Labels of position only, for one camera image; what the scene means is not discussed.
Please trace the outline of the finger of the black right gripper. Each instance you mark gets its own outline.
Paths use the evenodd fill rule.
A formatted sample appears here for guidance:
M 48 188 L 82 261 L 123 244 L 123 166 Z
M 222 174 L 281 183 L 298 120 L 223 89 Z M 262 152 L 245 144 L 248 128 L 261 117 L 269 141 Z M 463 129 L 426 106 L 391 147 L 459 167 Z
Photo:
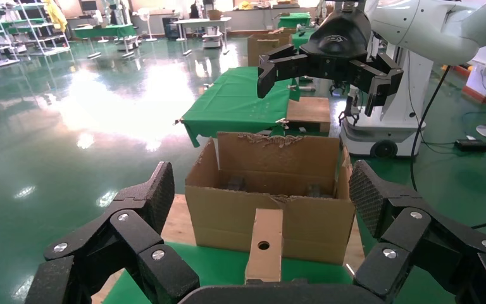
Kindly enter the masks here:
M 378 52 L 367 62 L 349 62 L 350 84 L 368 95 L 364 110 L 367 117 L 374 107 L 384 106 L 387 98 L 397 93 L 402 76 L 403 69 L 384 52 Z
M 257 96 L 266 97 L 276 82 L 307 74 L 309 56 L 299 54 L 294 45 L 286 44 L 259 56 Z

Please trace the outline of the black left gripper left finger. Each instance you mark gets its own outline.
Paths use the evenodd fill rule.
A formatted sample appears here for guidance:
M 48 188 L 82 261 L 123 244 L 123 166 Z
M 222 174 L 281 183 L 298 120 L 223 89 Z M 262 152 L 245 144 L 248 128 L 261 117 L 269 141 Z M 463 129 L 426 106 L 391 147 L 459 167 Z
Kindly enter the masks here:
M 102 215 L 50 244 L 27 303 L 90 303 L 109 277 L 127 270 L 151 303 L 178 303 L 199 277 L 161 233 L 175 197 L 172 165 L 120 190 Z

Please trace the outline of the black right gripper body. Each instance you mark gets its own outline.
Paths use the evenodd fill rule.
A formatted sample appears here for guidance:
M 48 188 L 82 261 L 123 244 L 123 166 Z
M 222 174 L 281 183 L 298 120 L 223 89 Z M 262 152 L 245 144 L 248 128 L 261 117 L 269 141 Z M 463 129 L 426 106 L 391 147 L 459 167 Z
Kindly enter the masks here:
M 370 21 L 361 10 L 331 13 L 299 48 L 307 56 L 306 75 L 348 80 L 353 74 L 351 61 L 366 60 L 370 34 Z

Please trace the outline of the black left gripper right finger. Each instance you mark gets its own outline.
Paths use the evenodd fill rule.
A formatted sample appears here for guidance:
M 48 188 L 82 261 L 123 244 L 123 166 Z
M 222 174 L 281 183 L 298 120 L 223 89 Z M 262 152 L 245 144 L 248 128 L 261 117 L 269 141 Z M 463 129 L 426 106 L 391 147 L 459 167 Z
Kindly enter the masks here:
M 457 303 L 486 303 L 486 234 L 440 214 L 415 190 L 381 179 L 363 160 L 352 168 L 349 196 L 378 240 L 355 285 L 392 303 L 418 267 Z

